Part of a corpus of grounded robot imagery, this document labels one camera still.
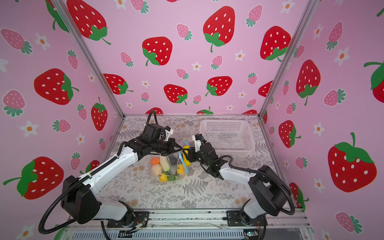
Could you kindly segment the orange toy fruit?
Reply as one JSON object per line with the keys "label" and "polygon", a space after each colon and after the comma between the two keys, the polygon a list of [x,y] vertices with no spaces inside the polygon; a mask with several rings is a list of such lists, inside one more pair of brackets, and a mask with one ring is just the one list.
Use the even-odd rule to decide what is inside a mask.
{"label": "orange toy fruit", "polygon": [[159,158],[152,158],[151,159],[151,165],[159,165],[160,164],[160,159]]}

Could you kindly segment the yellow banana toy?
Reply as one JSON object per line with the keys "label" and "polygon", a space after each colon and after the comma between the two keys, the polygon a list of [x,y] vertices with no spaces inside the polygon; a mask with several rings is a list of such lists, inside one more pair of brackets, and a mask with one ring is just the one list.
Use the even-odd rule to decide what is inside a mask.
{"label": "yellow banana toy", "polygon": [[182,153],[184,164],[186,165],[187,168],[189,168],[190,165],[191,165],[190,161],[187,158],[188,157],[188,149],[189,148],[190,148],[189,146],[184,146],[183,147],[184,150],[183,150],[183,153]]}

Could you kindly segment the white radish toy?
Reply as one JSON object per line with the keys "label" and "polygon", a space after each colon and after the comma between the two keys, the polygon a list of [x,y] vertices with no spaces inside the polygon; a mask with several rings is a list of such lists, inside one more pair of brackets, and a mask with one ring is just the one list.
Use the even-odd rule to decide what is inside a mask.
{"label": "white radish toy", "polygon": [[171,163],[168,157],[160,156],[160,165],[164,172],[169,172],[171,170]]}

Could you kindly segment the yellow bell pepper toy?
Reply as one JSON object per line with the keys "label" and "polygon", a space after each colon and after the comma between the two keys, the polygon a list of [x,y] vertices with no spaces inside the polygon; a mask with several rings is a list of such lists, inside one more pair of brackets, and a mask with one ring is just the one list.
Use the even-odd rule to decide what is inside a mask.
{"label": "yellow bell pepper toy", "polygon": [[179,176],[184,176],[184,175],[187,174],[187,171],[186,171],[186,169],[185,169],[185,167],[184,167],[183,164],[179,164],[179,165],[178,165],[178,167],[177,167],[177,173],[178,173]]}

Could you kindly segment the dark avocado toy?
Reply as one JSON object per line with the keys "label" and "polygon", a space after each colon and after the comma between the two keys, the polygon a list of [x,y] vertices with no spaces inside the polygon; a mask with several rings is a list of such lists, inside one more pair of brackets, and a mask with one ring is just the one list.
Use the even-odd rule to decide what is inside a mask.
{"label": "dark avocado toy", "polygon": [[169,161],[170,161],[170,164],[171,164],[172,168],[177,167],[177,165],[178,165],[178,158],[170,156],[169,157]]}

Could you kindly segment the white plastic basket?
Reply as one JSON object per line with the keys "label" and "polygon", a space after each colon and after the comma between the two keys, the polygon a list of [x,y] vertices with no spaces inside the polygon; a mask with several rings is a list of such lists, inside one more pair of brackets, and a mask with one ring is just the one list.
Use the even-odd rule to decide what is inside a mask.
{"label": "white plastic basket", "polygon": [[199,133],[217,153],[251,153],[256,144],[251,127],[243,120],[203,120]]}

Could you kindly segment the clear zip top bag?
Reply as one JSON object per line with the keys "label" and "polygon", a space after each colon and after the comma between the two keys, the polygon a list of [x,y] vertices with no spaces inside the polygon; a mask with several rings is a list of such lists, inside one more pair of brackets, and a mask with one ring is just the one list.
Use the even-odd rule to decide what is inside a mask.
{"label": "clear zip top bag", "polygon": [[192,164],[187,160],[188,149],[191,146],[186,139],[184,142],[183,151],[167,157],[159,156],[151,159],[150,177],[152,183],[174,182],[192,174]]}

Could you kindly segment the green leaf toy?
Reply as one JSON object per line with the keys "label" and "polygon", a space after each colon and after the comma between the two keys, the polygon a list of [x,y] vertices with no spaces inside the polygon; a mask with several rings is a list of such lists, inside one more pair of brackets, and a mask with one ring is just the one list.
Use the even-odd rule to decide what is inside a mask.
{"label": "green leaf toy", "polygon": [[179,179],[178,176],[168,176],[168,182],[176,181],[176,180],[178,180],[178,179]]}

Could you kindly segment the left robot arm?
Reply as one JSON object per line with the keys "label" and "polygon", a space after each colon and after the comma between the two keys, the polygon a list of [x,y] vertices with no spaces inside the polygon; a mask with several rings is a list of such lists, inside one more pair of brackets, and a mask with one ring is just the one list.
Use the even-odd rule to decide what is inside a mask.
{"label": "left robot arm", "polygon": [[[102,202],[96,198],[103,187],[127,167],[147,155],[169,156],[180,152],[183,148],[172,138],[174,130],[158,124],[146,124],[138,137],[122,142],[118,152],[88,173],[78,178],[69,176],[63,184],[62,194],[51,204],[39,223],[39,233],[53,233],[74,222],[85,224],[91,220],[110,220],[128,227],[135,221],[132,207],[124,202]],[[46,229],[45,223],[53,209],[61,207],[72,217],[52,229]]]}

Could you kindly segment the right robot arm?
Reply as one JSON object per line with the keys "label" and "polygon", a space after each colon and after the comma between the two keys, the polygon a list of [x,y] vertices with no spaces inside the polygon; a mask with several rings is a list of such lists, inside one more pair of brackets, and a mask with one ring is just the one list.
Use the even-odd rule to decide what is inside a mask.
{"label": "right robot arm", "polygon": [[201,134],[193,136],[195,146],[189,150],[187,160],[200,163],[205,172],[220,180],[234,181],[249,186],[255,198],[248,200],[239,210],[238,220],[246,226],[266,215],[278,216],[279,213],[292,216],[296,209],[291,198],[290,188],[268,166],[257,170],[241,168],[233,164],[233,157],[219,157]]}

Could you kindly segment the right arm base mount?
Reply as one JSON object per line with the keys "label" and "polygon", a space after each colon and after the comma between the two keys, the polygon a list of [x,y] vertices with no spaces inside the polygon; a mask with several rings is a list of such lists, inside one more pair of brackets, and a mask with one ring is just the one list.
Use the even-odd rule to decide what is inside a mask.
{"label": "right arm base mount", "polygon": [[226,211],[226,217],[229,227],[264,227],[268,225],[268,222],[264,215],[260,215],[254,219],[240,210]]}

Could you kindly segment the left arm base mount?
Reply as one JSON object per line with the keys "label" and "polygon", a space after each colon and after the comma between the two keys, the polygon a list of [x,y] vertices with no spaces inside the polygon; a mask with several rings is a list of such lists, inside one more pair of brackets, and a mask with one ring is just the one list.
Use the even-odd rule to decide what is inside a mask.
{"label": "left arm base mount", "polygon": [[134,211],[128,212],[122,220],[108,220],[108,228],[145,228],[148,224],[150,212],[147,211]]}

